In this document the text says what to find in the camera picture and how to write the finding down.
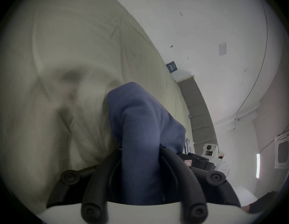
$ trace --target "white molding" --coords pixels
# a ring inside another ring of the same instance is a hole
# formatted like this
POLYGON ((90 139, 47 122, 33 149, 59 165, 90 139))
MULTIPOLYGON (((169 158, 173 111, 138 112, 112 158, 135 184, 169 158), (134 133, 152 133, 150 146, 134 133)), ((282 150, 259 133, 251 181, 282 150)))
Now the white molding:
POLYGON ((179 82, 181 82, 181 81, 183 81, 183 80, 187 80, 187 79, 189 79, 189 78, 191 78, 191 77, 193 77, 193 79, 195 79, 195 76, 194 76, 194 75, 191 75, 191 76, 187 76, 187 77, 185 77, 185 78, 182 78, 182 79, 180 79, 180 80, 176 80, 176 82, 179 83, 179 82))
POLYGON ((224 119, 215 121, 213 123, 216 133, 225 133, 236 128, 243 126, 244 124, 254 120, 257 117, 256 109, 260 106, 260 102, 256 102, 253 105, 245 108, 238 114, 225 117, 224 119))

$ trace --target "dark object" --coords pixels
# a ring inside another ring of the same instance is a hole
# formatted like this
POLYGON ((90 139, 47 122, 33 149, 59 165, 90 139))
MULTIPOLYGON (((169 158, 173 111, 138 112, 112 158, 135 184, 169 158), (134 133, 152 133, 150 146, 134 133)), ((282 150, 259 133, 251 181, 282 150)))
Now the dark object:
POLYGON ((208 203, 241 207, 232 186, 222 172, 208 172, 195 167, 191 167, 191 171, 197 177, 208 203))
POLYGON ((205 158, 196 154, 192 154, 192 153, 188 153, 188 155, 180 154, 179 156, 184 161, 192 160, 191 162, 192 167, 199 168, 199 169, 206 170, 206 171, 212 171, 215 169, 214 163, 209 162, 208 158, 205 158))
POLYGON ((60 181, 66 185, 74 185, 79 179, 80 174, 75 170, 67 170, 60 175, 60 181))
MULTIPOLYGON (((59 180, 51 192, 47 208, 81 203, 81 215, 86 222, 106 223, 106 202, 121 203, 121 155, 121 150, 115 150, 98 168, 93 166, 77 171, 80 178, 73 185, 66 185, 59 180)), ((206 202, 240 207, 237 196, 223 173, 195 167, 190 169, 178 155, 162 145, 159 162, 164 203, 181 202, 184 223, 204 222, 208 215, 206 202)), ((68 170, 60 178, 64 179, 72 172, 68 170)))
POLYGON ((170 73, 173 73, 174 71, 178 70, 175 62, 170 62, 170 63, 166 64, 166 66, 167 66, 167 69, 169 70, 170 73))
POLYGON ((90 178, 81 203, 81 215, 88 223, 106 223, 108 214, 106 202, 110 176, 120 162, 122 153, 115 150, 102 163, 101 167, 90 178))
POLYGON ((277 192, 268 192, 267 194, 256 200, 254 203, 249 204, 249 213, 255 214, 266 210, 267 207, 271 205, 276 196, 277 192))
POLYGON ((212 156, 212 154, 213 154, 213 151, 206 151, 206 155, 212 156))
POLYGON ((176 176, 183 204, 183 217, 187 223, 202 223, 208 216, 206 199, 199 181, 185 163, 171 150, 161 147, 165 159, 176 176))

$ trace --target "black wire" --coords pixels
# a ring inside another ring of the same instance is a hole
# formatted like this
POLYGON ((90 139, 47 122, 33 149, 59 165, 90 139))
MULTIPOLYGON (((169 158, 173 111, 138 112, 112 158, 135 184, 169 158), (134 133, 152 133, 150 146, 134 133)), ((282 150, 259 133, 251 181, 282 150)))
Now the black wire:
POLYGON ((238 109, 238 111, 237 111, 237 113, 236 113, 236 114, 237 114, 237 117, 235 118, 235 127, 234 127, 232 130, 234 130, 234 129, 236 128, 236 119, 238 118, 238 112, 239 112, 239 110, 242 108, 242 106, 244 105, 244 103, 245 103, 245 101, 247 100, 247 98, 248 98, 248 96, 250 95, 250 93, 252 92, 252 90, 253 90, 253 88, 254 88, 257 80, 258 80, 259 74, 261 73, 261 70, 262 70, 262 67, 263 67, 263 64, 264 64, 264 60, 265 60, 265 55, 266 55, 266 50, 267 50, 267 43, 268 43, 268 22, 267 22, 267 16, 266 16, 266 12, 265 12, 265 8, 264 8, 264 5, 263 5, 263 3, 262 3, 262 0, 261 0, 261 4, 262 4, 262 6, 263 6, 263 10, 264 10, 264 14, 265 14, 265 20, 266 20, 266 28, 267 28, 267 37, 266 37, 266 47, 265 47, 264 58, 263 58, 263 62, 262 62, 261 69, 259 70, 259 73, 258 73, 258 75, 257 75, 256 81, 254 82, 253 87, 251 88, 249 94, 247 95, 246 99, 244 100, 244 102, 242 103, 242 105, 240 106, 240 108, 238 109))
POLYGON ((288 126, 284 129, 284 131, 283 131, 281 134, 283 134, 288 127, 289 127, 289 124, 288 124, 288 126))
MULTIPOLYGON (((274 140, 275 140, 275 139, 274 139, 274 140)), ((272 140, 269 144, 271 144, 274 140, 272 140)), ((269 144, 267 144, 265 147, 267 147, 269 144)), ((263 147, 263 149, 260 151, 259 154, 261 154, 261 152, 264 150, 265 147, 263 147)))

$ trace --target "blue cloth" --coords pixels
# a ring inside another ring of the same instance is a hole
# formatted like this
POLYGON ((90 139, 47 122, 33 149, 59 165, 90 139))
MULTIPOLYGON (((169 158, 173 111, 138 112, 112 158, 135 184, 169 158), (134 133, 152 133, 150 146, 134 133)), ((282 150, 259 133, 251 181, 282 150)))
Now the blue cloth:
POLYGON ((111 128, 122 148, 123 203, 162 204, 159 146, 181 153, 185 128, 134 82, 110 91, 107 99, 111 128))

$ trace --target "light fixture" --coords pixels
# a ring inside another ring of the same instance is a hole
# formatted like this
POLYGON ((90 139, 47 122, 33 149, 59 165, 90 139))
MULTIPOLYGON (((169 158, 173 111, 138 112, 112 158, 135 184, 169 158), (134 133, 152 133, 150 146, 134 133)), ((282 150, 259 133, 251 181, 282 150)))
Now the light fixture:
POLYGON ((259 178, 259 167, 261 164, 260 154, 256 154, 256 178, 259 178))

